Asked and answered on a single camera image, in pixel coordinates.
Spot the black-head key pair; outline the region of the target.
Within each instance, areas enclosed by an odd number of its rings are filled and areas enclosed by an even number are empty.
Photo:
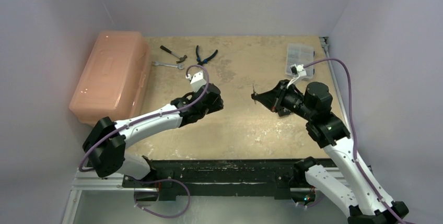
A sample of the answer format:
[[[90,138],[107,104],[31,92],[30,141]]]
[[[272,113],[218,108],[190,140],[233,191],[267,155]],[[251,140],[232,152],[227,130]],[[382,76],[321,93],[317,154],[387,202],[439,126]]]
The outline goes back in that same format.
[[[252,85],[252,94],[251,94],[251,99],[254,101],[254,104],[256,104],[257,103],[257,101],[256,101],[256,99],[255,99],[255,96],[257,95],[257,93],[256,93],[256,90],[255,90],[255,86],[254,86],[254,84]]]

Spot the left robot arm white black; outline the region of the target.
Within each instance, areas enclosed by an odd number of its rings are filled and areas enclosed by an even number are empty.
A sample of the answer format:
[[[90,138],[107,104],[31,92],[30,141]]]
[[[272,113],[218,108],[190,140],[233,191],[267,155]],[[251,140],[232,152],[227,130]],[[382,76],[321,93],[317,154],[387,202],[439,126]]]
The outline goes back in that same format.
[[[154,184],[156,173],[145,156],[133,156],[127,149],[150,136],[184,127],[224,107],[220,89],[203,85],[196,92],[175,98],[164,107],[132,119],[112,121],[100,119],[83,144],[85,157],[100,178],[114,173],[128,175],[141,186]]]

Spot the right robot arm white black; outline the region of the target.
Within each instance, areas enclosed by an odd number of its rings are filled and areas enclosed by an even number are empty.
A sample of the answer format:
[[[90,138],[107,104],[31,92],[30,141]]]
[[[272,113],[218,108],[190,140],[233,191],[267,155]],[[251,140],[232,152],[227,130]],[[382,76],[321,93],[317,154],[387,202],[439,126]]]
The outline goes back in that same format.
[[[301,93],[289,80],[272,90],[253,92],[251,98],[271,112],[287,110],[305,119],[308,135],[335,163],[344,185],[313,157],[294,165],[293,180],[319,189],[346,216],[348,223],[404,223],[409,209],[395,201],[377,182],[358,151],[343,121],[331,111],[333,97],[327,85],[311,82]]]

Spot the clear plastic screw organizer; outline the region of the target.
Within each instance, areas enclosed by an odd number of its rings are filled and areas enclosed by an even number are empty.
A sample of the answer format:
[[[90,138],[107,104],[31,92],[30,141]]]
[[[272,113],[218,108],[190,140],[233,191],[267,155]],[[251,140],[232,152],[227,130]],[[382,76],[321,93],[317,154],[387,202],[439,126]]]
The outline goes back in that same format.
[[[312,46],[301,43],[289,43],[287,46],[287,58],[285,74],[286,76],[292,76],[290,67],[294,64],[307,65],[314,61],[315,51]]]

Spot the silver open-end wrench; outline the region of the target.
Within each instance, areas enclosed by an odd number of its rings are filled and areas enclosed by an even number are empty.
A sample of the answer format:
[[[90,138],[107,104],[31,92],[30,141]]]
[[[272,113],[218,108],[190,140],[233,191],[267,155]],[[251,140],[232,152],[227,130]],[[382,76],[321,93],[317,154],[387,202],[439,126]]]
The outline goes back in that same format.
[[[172,67],[172,68],[177,68],[179,70],[183,70],[184,69],[184,65],[183,64],[171,64],[171,63],[163,63],[163,62],[159,62],[159,61],[153,61],[152,65],[153,66]]]

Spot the pink plastic toolbox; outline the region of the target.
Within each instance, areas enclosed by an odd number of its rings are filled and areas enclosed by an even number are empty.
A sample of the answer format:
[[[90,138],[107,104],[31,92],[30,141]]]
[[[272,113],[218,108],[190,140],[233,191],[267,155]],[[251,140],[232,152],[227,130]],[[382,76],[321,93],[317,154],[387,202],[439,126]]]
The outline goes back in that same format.
[[[150,67],[149,46],[140,32],[100,32],[69,109],[90,126],[106,116],[117,121],[140,115]]]

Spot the small black-handled hammer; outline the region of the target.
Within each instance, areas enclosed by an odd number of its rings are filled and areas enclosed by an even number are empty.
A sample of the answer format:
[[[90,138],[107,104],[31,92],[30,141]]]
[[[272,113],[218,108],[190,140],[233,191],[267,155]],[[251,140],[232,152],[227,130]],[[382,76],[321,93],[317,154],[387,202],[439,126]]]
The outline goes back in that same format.
[[[176,61],[177,64],[181,64],[181,63],[183,63],[183,62],[188,58],[186,55],[181,56],[181,55],[179,55],[179,54],[177,54],[177,53],[171,51],[170,49],[168,49],[167,47],[165,47],[165,46],[163,46],[163,45],[161,45],[160,48],[161,48],[163,51],[167,52],[168,54],[171,54],[171,55],[173,55],[174,57],[176,57],[176,58],[178,59],[178,60]]]

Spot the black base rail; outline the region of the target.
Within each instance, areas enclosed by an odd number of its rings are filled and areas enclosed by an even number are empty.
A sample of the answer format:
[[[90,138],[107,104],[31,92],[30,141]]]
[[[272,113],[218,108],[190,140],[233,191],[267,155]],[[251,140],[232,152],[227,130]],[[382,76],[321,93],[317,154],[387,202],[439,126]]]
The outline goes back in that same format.
[[[124,175],[122,186],[152,189],[161,201],[177,196],[301,198],[310,185],[301,178],[304,159],[154,160],[153,171],[141,182]]]

